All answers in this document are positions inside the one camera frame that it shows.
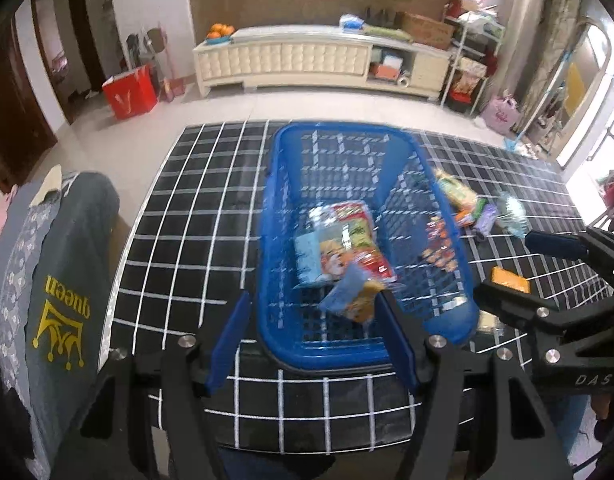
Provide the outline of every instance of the person's hand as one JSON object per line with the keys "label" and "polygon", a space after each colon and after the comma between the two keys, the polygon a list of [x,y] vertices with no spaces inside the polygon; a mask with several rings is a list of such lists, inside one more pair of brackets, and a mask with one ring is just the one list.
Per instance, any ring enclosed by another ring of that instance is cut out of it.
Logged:
{"label": "person's hand", "polygon": [[591,396],[591,408],[596,412],[597,420],[605,420],[609,416],[609,404],[612,394],[597,394]]}

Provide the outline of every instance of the floor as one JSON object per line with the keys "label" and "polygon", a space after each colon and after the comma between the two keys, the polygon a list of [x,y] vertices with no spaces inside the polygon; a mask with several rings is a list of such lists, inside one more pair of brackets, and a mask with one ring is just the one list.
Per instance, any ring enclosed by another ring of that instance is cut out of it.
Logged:
{"label": "floor", "polygon": [[120,216],[131,226],[172,143],[190,124],[260,119],[329,119],[388,123],[420,128],[502,146],[502,137],[468,118],[426,100],[365,91],[217,89],[201,99],[197,86],[149,114],[116,121],[103,95],[87,100],[71,126],[56,134],[58,144],[36,169],[44,176],[55,164],[64,170],[106,174],[120,195]]}

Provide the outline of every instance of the brown door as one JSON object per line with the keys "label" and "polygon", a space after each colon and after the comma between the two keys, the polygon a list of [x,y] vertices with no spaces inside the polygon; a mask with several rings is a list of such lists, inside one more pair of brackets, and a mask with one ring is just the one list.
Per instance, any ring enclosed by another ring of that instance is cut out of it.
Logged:
{"label": "brown door", "polygon": [[55,143],[27,79],[12,20],[0,35],[0,189],[24,184]]}

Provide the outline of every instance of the gray fabric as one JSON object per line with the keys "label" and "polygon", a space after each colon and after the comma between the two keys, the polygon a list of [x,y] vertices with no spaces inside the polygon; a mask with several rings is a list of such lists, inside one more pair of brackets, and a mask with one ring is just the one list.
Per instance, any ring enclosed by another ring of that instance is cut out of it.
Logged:
{"label": "gray fabric", "polygon": [[60,206],[53,193],[40,205],[29,208],[40,182],[22,186],[7,211],[0,235],[0,370],[5,389],[14,388],[30,413],[34,460],[27,467],[36,478],[49,476],[49,463],[40,441],[39,428],[31,409],[28,371],[24,358],[24,326],[31,294],[32,275],[40,257],[42,241]]}
{"label": "gray fabric", "polygon": [[108,248],[119,199],[99,173],[81,173],[62,199],[36,266],[26,328],[31,405],[52,463],[98,373],[111,279]]}

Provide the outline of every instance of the basket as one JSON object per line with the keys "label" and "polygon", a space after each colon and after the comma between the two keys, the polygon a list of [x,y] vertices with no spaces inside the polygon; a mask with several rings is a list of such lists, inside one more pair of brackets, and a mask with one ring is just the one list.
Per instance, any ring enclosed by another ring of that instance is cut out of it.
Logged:
{"label": "basket", "polygon": [[[375,323],[363,326],[321,312],[327,288],[298,283],[293,239],[309,230],[309,210],[343,200],[372,210],[377,244],[398,274],[405,313],[431,333],[464,342],[478,322],[468,263],[452,210],[411,134],[360,123],[292,123],[274,138],[261,215],[258,331],[283,366],[308,373],[389,363]],[[420,259],[430,215],[445,220],[458,269]],[[452,298],[468,301],[452,310]]]}

